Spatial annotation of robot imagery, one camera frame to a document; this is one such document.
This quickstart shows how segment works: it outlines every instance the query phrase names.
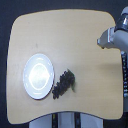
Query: tan tabletop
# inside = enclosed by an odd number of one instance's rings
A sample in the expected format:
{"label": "tan tabletop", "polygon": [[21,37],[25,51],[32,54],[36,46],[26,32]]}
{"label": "tan tabletop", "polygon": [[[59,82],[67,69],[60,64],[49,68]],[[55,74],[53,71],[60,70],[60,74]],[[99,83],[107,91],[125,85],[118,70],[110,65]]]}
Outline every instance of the tan tabletop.
{"label": "tan tabletop", "polygon": [[[58,10],[24,15],[13,24],[7,62],[7,116],[12,124],[31,121],[54,112],[77,111],[105,119],[123,113],[123,80],[119,50],[102,50],[97,38],[114,26],[105,12]],[[55,83],[67,68],[76,77],[59,99],[49,95],[32,99],[23,85],[23,70],[36,54],[48,56],[54,66]]]}

